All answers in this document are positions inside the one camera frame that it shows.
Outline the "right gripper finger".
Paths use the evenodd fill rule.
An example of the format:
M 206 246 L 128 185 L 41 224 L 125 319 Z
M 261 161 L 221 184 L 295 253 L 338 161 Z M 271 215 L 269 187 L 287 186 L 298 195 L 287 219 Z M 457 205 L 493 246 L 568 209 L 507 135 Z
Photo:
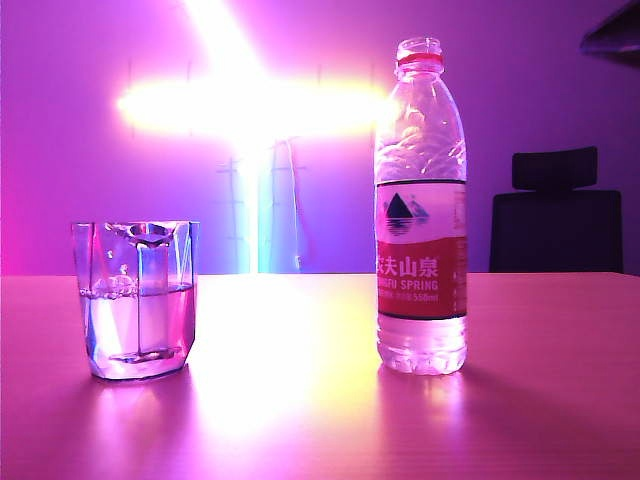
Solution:
M 639 1 L 628 1 L 588 31 L 579 45 L 585 55 L 639 65 Z

